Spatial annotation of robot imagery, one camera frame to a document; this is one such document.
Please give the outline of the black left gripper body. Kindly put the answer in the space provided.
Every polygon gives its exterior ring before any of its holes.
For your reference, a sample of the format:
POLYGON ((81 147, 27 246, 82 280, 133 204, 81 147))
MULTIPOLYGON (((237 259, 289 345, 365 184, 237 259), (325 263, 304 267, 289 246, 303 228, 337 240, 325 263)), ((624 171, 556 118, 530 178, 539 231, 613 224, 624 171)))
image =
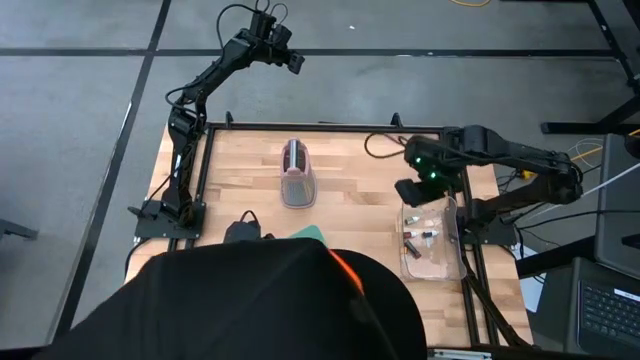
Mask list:
POLYGON ((259 46, 271 50, 276 57, 289 55, 288 41, 292 33, 288 28, 279 24, 276 17, 267 13, 254 13, 249 34, 256 39, 259 46))

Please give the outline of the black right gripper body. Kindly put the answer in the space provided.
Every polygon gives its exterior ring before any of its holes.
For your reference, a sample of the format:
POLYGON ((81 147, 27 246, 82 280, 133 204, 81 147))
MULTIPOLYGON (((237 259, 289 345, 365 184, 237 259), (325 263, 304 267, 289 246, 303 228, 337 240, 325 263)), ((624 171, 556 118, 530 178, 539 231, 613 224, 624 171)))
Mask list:
POLYGON ((419 182, 411 179, 398 180, 394 187, 404 204, 417 208, 445 197, 450 191, 460 192, 463 182, 456 177, 433 177, 428 174, 419 182))

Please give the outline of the teal plastic bin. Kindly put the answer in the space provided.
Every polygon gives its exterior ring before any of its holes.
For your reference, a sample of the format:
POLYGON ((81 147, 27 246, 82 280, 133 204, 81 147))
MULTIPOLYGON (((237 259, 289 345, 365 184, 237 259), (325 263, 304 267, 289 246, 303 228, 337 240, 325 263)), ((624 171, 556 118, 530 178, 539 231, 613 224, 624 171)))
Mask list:
POLYGON ((297 248, 327 248, 327 241, 320 228, 316 225, 309 225, 287 238, 291 244, 297 248))

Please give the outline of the clear plastic container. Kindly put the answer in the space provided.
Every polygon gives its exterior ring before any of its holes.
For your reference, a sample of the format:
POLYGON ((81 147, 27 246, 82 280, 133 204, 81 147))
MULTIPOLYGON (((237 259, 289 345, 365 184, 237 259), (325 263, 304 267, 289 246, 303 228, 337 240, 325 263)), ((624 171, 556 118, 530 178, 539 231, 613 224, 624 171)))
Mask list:
POLYGON ((403 205, 396 218, 396 236, 399 243, 401 277, 409 281, 457 281, 466 276, 462 261, 462 246, 457 225, 457 201, 445 196, 417 208, 403 205), (405 225, 406 217, 419 216, 420 220, 405 225), (423 238, 422 233, 437 230, 435 237, 423 238), (420 235, 403 239, 404 231, 417 231, 420 235), (421 253, 414 259, 403 242, 410 241, 421 253))

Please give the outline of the black desk crossbar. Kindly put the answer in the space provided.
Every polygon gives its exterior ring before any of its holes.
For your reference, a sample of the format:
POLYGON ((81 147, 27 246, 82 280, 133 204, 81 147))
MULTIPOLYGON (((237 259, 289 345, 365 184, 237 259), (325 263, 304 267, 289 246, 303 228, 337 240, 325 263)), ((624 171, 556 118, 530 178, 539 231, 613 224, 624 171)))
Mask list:
POLYGON ((520 279, 533 277, 550 270, 576 263, 582 278, 595 273, 595 236, 527 256, 515 262, 520 279))

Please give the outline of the white paper sheet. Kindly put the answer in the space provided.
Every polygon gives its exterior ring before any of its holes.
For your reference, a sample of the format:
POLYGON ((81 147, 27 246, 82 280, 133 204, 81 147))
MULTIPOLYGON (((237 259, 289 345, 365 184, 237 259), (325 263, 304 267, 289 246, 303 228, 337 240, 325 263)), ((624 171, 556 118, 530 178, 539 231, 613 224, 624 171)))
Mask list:
POLYGON ((542 295, 543 286, 534 282, 533 284, 525 284, 521 287, 524 305, 531 313, 536 313, 542 295))

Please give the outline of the silver metal bar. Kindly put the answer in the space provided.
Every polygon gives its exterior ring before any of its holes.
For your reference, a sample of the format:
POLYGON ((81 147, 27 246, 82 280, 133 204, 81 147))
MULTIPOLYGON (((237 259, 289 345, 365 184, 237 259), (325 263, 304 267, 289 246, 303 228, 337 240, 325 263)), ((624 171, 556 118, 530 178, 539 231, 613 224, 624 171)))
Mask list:
POLYGON ((489 352, 471 351, 468 349, 434 348, 427 352, 428 360, 493 360, 489 352))

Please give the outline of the black power adapter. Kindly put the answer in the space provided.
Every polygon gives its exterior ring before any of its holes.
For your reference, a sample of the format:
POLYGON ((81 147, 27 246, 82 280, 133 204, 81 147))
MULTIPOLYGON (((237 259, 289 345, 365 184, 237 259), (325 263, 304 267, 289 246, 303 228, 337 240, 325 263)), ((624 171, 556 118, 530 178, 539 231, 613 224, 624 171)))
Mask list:
POLYGON ((270 240, 275 236, 272 233, 262 233, 262 228, 256 214, 252 210, 246 210, 239 220, 234 221, 225 231, 223 242, 235 243, 239 241, 270 240))

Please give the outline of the grey computer case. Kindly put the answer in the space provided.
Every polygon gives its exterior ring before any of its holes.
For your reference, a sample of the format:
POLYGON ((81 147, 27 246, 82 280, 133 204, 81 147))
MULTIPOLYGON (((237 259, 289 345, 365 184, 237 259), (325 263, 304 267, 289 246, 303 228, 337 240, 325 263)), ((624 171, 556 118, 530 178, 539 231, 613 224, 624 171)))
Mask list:
POLYGON ((613 178, 598 191, 595 258, 640 279, 640 160, 627 151, 621 135, 605 141, 601 181, 613 178))

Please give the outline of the dark grey laptop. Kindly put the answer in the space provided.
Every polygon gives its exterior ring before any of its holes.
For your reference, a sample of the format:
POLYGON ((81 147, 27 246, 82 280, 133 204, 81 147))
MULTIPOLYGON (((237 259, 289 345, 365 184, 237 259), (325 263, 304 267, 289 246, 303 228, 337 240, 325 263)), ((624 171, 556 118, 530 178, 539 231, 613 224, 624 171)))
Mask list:
POLYGON ((575 258, 564 350, 640 360, 640 280, 575 258))

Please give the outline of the person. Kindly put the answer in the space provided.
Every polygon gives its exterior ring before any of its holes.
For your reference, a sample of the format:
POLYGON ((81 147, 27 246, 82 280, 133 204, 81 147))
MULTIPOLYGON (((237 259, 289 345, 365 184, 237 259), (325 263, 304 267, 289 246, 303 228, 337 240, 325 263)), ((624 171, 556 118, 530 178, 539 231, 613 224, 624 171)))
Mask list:
POLYGON ((310 238, 166 253, 34 360, 426 360, 403 282, 310 238))

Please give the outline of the dark grey furniture foot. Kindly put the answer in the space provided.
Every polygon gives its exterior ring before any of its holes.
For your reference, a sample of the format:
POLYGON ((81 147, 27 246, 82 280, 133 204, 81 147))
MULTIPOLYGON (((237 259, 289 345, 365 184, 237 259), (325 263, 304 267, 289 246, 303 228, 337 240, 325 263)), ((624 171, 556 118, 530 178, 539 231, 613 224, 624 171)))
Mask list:
POLYGON ((0 241, 4 236, 11 235, 21 237, 25 240, 35 240, 37 238, 38 231, 8 220, 0 219, 0 241))

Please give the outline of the black metal table frame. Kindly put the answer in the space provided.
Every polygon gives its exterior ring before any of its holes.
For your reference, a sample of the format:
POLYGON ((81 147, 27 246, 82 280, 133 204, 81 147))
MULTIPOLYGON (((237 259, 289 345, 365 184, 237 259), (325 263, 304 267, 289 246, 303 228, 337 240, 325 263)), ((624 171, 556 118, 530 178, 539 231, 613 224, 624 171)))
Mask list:
MULTIPOLYGON (((413 171, 400 155, 376 160, 364 150, 373 132, 435 137, 442 128, 344 124, 209 123, 199 140, 195 199, 206 203, 202 230, 177 248, 221 243, 226 228, 245 210, 262 230, 289 236, 315 225, 329 247, 365 254, 400 275, 396 216, 401 200, 394 183, 413 171), (311 152, 319 193, 314 206, 287 209, 278 200, 277 161, 285 142, 299 137, 311 152)), ((470 340, 506 344, 481 310, 471 287, 458 281, 410 281, 429 345, 467 347, 470 340)))

